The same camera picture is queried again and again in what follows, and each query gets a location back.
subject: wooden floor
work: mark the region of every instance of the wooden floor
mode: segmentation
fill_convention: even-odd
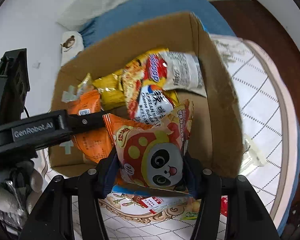
[[[256,0],[215,1],[212,4],[234,33],[259,44],[276,64],[292,97],[300,124],[300,52],[280,23]],[[300,186],[293,203],[300,200]]]

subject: blue blanket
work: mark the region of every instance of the blue blanket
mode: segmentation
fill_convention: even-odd
[[[129,0],[87,22],[80,34],[86,48],[138,22],[180,11],[196,14],[209,33],[235,36],[228,23],[207,0]]]

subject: panda face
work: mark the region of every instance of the panda face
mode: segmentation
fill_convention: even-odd
[[[165,188],[182,179],[183,160],[173,143],[154,145],[147,156],[147,183],[153,188]]]

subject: cartoon character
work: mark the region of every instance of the cartoon character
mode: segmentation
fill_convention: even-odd
[[[73,46],[75,43],[74,35],[72,35],[69,39],[66,40],[65,43],[63,43],[63,47],[66,49],[69,49],[71,46]]]
[[[179,129],[174,122],[168,128],[171,134],[162,130],[139,130],[127,140],[123,151],[123,168],[134,183],[167,188],[182,179],[183,159],[176,141],[180,136]]]

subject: yellow snack bag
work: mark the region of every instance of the yellow snack bag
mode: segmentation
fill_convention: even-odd
[[[124,93],[121,85],[121,75],[123,70],[120,69],[110,75],[98,78],[93,82],[101,94],[101,102],[104,110],[110,110],[116,107],[124,106]]]

